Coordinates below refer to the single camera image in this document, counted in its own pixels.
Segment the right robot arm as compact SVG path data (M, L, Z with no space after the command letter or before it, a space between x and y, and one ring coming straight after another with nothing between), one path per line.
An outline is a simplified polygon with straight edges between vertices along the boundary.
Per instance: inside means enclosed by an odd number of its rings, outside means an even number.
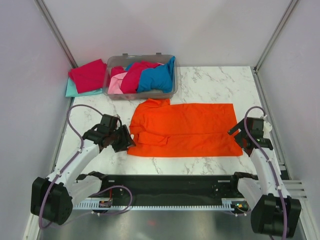
M265 137L265 131L270 128L261 118L245 117L228 131L256 170L256 176L234 173L229 191L235 197L243 195L248 203L254 233L285 240L294 236L302 206L298 199L291 197L281 178L274 147Z

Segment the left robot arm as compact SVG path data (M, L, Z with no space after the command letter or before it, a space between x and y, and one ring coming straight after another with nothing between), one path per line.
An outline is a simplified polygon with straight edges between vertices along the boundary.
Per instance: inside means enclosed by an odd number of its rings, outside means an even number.
M100 123L94 125L80 137L80 146L73 156L47 177L37 177L31 187L30 212L57 225L64 224L73 207L88 197L104 197L110 185L104 181L106 175L98 171L83 174L86 166L104 149L124 152L135 143L128 127L118 116L104 114Z

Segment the orange t shirt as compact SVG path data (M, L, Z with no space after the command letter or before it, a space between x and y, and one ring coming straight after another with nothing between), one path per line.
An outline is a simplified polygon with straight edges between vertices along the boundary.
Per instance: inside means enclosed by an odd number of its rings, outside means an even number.
M127 153L151 158L239 157L243 151L228 134L236 123L231 103L148 99L132 116L129 130L135 146Z

